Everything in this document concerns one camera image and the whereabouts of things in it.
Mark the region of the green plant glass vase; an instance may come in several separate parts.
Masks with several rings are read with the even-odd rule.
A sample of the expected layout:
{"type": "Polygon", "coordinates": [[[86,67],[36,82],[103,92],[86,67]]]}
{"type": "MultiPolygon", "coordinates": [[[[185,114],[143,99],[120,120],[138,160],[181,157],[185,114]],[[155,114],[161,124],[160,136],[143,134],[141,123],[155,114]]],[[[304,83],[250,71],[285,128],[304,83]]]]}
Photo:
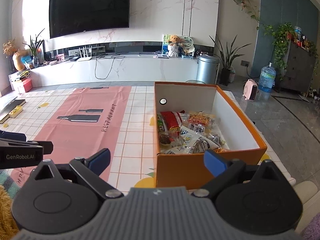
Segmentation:
{"type": "Polygon", "coordinates": [[[42,29],[37,35],[35,35],[34,38],[30,36],[29,44],[23,43],[24,45],[27,45],[29,47],[32,60],[33,60],[33,67],[36,68],[39,66],[39,56],[38,56],[38,50],[40,49],[40,46],[42,46],[44,40],[39,39],[40,35],[44,29],[42,29]]]}

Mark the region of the blue water jug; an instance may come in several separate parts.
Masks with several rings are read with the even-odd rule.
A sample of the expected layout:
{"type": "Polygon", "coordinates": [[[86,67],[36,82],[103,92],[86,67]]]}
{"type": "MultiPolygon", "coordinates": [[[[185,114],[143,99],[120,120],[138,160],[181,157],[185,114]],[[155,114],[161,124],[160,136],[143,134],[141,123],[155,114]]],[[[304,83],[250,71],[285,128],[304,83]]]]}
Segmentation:
{"type": "Polygon", "coordinates": [[[272,62],[261,69],[258,88],[264,92],[270,93],[276,78],[276,70],[272,66],[272,62]]]}

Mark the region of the clear red dried fruit packet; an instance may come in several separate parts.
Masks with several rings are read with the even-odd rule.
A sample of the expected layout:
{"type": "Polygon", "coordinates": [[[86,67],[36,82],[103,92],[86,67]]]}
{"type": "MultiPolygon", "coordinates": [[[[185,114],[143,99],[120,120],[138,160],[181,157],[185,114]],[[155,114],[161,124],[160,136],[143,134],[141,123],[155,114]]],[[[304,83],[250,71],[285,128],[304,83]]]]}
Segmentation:
{"type": "Polygon", "coordinates": [[[174,138],[169,133],[161,133],[159,135],[159,144],[165,148],[174,146],[174,138]]]}

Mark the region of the yellow small box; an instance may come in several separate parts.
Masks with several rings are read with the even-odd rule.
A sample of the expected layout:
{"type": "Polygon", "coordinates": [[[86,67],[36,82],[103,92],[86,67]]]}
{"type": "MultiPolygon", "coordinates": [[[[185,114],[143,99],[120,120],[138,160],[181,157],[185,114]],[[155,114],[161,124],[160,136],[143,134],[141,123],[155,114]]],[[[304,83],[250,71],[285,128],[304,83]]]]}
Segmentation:
{"type": "Polygon", "coordinates": [[[22,113],[23,107],[22,106],[16,106],[12,111],[9,112],[10,118],[16,118],[20,113],[22,113]]]}

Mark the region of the pink small heater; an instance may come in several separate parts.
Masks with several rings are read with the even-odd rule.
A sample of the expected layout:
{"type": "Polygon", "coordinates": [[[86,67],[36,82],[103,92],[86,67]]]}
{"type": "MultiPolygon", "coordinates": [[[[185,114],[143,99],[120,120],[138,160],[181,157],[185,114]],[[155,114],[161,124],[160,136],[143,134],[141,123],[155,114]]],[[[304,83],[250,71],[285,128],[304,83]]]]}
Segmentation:
{"type": "Polygon", "coordinates": [[[248,79],[244,85],[243,97],[247,101],[254,101],[258,94],[258,83],[253,79],[248,79]]]}

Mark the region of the orange cardboard box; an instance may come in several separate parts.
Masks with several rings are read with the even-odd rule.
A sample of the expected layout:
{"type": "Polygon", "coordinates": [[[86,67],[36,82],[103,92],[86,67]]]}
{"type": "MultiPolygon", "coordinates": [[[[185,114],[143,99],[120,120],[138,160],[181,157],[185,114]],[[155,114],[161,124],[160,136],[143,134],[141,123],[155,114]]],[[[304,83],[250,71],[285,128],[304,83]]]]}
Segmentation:
{"type": "Polygon", "coordinates": [[[154,90],[153,151],[156,187],[184,186],[193,190],[213,177],[204,166],[204,153],[190,154],[191,147],[183,144],[180,133],[158,132],[157,114],[161,112],[185,111],[182,126],[224,148],[226,151],[218,154],[227,160],[240,159],[249,165],[255,165],[266,152],[266,143],[254,125],[217,85],[156,82],[154,90]],[[188,122],[191,112],[214,114],[215,119],[207,127],[192,125],[188,122]],[[173,147],[165,148],[159,144],[161,133],[169,133],[174,138],[173,147]]]}

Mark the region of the black wall television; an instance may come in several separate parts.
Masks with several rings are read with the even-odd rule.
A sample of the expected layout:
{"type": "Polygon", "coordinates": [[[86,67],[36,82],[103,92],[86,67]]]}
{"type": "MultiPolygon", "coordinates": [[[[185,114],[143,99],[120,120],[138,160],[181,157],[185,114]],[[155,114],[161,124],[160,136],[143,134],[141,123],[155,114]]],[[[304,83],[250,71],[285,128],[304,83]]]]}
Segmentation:
{"type": "Polygon", "coordinates": [[[50,38],[128,28],[130,0],[49,0],[50,38]]]}

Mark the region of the hanging green vine plant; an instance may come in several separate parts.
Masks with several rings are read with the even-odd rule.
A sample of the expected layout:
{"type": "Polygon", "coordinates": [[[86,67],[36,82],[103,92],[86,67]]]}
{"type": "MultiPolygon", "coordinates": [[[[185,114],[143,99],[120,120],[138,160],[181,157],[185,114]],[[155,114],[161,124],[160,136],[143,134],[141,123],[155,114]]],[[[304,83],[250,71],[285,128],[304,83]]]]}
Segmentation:
{"type": "Polygon", "coordinates": [[[300,27],[312,44],[317,42],[319,9],[310,0],[232,0],[251,20],[254,31],[253,59],[241,75],[257,77],[272,62],[276,70],[288,68],[284,56],[295,27],[300,27]]]}

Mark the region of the white TV cabinet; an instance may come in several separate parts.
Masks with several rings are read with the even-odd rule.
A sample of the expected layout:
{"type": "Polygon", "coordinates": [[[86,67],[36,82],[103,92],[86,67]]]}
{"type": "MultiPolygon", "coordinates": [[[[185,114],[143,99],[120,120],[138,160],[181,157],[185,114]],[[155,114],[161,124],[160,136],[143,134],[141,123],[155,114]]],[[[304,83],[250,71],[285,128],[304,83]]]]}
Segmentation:
{"type": "Polygon", "coordinates": [[[159,59],[153,54],[124,52],[119,56],[93,57],[89,61],[65,61],[30,71],[34,87],[90,82],[177,81],[195,80],[197,61],[159,59]]]}

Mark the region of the teddy bear in white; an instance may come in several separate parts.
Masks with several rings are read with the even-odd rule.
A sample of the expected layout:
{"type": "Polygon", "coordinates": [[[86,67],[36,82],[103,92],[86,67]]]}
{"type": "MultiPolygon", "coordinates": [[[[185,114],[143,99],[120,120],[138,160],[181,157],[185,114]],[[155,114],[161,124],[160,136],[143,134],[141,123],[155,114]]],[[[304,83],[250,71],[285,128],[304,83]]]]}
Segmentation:
{"type": "Polygon", "coordinates": [[[178,57],[181,38],[177,35],[170,35],[168,39],[168,56],[178,57]]]}

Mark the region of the clear green snack bag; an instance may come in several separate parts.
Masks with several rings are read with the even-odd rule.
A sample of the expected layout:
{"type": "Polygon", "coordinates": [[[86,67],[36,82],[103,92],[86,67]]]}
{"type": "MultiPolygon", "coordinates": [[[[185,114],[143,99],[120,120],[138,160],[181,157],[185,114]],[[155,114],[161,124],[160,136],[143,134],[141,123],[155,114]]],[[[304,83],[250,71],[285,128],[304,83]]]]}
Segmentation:
{"type": "Polygon", "coordinates": [[[191,146],[189,153],[204,153],[206,150],[213,150],[216,153],[225,152],[226,150],[219,146],[216,142],[206,138],[206,137],[199,137],[191,146]]]}

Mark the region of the green sausage snack stick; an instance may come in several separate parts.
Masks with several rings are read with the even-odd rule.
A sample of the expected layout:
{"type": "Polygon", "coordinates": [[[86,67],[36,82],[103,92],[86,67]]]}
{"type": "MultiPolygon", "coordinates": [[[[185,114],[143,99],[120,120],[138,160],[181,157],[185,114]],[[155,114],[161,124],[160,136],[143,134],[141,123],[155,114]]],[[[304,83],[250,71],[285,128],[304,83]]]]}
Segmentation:
{"type": "Polygon", "coordinates": [[[157,129],[159,133],[166,131],[165,123],[161,114],[157,114],[157,129]]]}

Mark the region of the red Mimi fries snack bag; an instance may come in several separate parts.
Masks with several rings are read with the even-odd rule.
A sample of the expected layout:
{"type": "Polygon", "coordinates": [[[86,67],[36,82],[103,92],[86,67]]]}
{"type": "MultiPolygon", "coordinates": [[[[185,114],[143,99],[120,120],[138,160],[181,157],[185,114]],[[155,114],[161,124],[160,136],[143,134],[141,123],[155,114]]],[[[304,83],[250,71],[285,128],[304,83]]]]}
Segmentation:
{"type": "Polygon", "coordinates": [[[196,126],[209,126],[215,119],[214,114],[208,114],[204,112],[191,112],[189,114],[188,122],[196,126]]]}

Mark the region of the red storage box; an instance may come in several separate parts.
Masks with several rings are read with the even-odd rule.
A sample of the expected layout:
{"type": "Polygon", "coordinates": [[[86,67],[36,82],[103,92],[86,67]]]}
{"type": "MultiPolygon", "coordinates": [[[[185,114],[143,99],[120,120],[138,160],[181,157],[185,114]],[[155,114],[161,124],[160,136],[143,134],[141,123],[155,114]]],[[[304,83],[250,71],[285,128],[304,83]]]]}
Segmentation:
{"type": "Polygon", "coordinates": [[[30,78],[26,78],[17,82],[17,90],[20,94],[27,93],[32,88],[32,81],[30,78]]]}

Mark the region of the pink checked tablecloth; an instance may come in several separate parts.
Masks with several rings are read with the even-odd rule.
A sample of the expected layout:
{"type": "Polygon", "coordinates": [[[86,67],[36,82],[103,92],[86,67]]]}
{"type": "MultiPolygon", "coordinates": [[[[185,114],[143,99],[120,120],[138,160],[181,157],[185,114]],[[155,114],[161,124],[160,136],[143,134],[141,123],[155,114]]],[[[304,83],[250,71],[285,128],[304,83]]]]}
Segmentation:
{"type": "MultiPolygon", "coordinates": [[[[34,91],[21,96],[23,112],[1,124],[1,129],[23,133],[29,140],[51,141],[50,157],[55,163],[108,148],[111,165],[101,177],[127,192],[133,186],[155,186],[154,97],[154,86],[34,91]]],[[[260,161],[272,159],[290,184],[295,184],[258,133],[267,146],[260,161]]]]}

